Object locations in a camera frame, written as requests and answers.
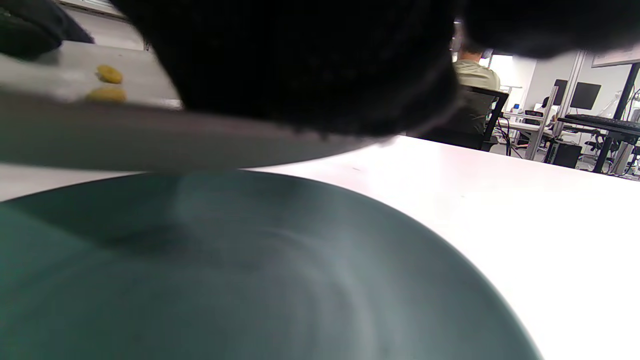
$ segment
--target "white tabletop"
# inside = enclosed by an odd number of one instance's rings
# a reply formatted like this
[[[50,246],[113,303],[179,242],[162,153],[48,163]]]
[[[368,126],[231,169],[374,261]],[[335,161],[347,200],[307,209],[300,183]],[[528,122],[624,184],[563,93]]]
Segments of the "white tabletop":
[[[546,360],[640,359],[639,183],[405,137],[261,170],[354,190],[441,234]],[[3,165],[0,199],[117,175]]]

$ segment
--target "black office chair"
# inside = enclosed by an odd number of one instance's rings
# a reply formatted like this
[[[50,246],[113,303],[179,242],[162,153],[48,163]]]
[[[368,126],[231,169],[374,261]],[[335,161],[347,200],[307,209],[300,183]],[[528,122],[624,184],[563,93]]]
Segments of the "black office chair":
[[[489,151],[498,143],[493,136],[509,94],[474,86],[464,86],[463,105],[441,126],[409,136],[469,149]]]

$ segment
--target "light green shirt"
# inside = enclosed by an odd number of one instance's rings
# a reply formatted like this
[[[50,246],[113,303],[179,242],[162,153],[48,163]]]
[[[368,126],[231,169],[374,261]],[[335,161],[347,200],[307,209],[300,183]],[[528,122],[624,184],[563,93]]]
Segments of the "light green shirt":
[[[458,60],[453,63],[453,68],[456,70],[458,80],[462,85],[500,91],[498,74],[475,61]]]

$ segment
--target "computer monitor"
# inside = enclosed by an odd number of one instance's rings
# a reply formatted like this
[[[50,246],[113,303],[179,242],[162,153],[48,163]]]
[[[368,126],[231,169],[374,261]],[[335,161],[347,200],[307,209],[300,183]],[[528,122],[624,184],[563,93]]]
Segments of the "computer monitor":
[[[566,92],[567,80],[556,79],[554,86],[558,87],[558,93],[554,105],[560,105],[564,99],[564,93]],[[593,105],[596,102],[598,93],[600,93],[602,85],[589,84],[589,83],[577,83],[575,85],[575,91],[573,92],[573,99],[569,107],[576,109],[593,109]]]

